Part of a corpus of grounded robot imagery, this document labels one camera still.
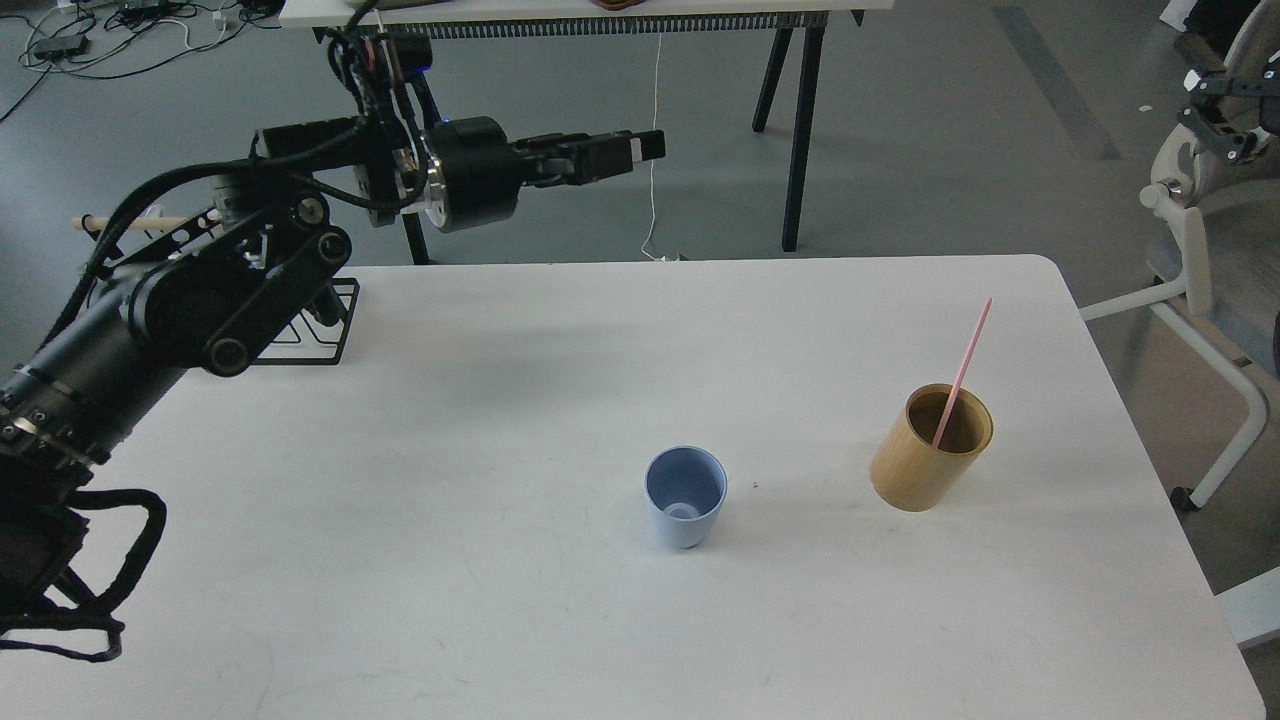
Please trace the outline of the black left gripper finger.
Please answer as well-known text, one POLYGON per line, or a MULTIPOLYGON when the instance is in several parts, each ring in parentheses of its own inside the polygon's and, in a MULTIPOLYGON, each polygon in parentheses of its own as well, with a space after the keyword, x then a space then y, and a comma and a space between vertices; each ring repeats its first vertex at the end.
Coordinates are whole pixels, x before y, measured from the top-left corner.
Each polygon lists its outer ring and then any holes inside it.
POLYGON ((630 173, 636 164, 664 156, 663 129, 618 131, 589 136, 575 145, 575 179, 608 179, 630 173))

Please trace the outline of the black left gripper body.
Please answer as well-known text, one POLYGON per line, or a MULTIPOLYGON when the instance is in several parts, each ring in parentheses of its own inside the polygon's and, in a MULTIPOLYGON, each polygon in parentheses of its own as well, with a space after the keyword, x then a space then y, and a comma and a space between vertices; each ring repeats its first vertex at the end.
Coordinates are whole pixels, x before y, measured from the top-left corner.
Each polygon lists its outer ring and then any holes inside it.
POLYGON ((442 232, 511 218, 524 187, 556 187, 573 163, 571 143, 585 133, 550 133, 509 141, 489 117, 443 120, 425 133, 425 215, 442 232))

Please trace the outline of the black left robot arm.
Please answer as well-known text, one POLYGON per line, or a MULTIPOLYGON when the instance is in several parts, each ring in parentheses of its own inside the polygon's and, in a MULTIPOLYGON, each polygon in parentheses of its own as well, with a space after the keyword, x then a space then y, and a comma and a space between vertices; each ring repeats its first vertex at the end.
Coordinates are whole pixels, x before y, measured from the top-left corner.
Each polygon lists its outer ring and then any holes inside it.
POLYGON ((426 37, 329 29, 357 114, 262 129, 243 160, 129 193, 46 342, 3 386, 3 629, 116 628, 165 523, 143 491, 88 492, 97 465, 191 369, 247 370, 300 313, 343 320, 351 258, 329 202, 444 232, 507 219, 525 187, 582 186, 663 158, 659 129, 508 140, 433 106, 426 37))

